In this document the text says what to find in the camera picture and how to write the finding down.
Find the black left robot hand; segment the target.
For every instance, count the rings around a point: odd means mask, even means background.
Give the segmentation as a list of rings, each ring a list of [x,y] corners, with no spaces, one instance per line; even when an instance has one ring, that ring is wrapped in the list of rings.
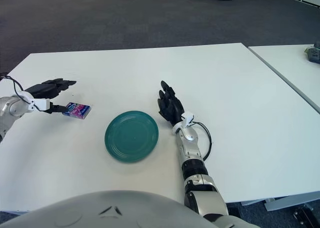
[[[33,85],[27,88],[25,91],[30,93],[35,99],[53,99],[59,95],[61,91],[65,91],[76,84],[75,80],[64,80],[63,78],[56,78],[53,80],[47,80],[43,83]],[[51,101],[49,102],[49,108],[42,112],[52,113],[64,113],[68,109],[66,106],[54,105]]]

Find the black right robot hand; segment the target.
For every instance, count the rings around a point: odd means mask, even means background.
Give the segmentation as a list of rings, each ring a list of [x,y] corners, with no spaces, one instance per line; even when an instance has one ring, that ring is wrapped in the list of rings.
[[[172,125],[172,133],[176,134],[179,130],[190,127],[193,124],[194,115],[184,110],[171,86],[163,80],[160,85],[162,89],[159,90],[157,99],[159,114]]]

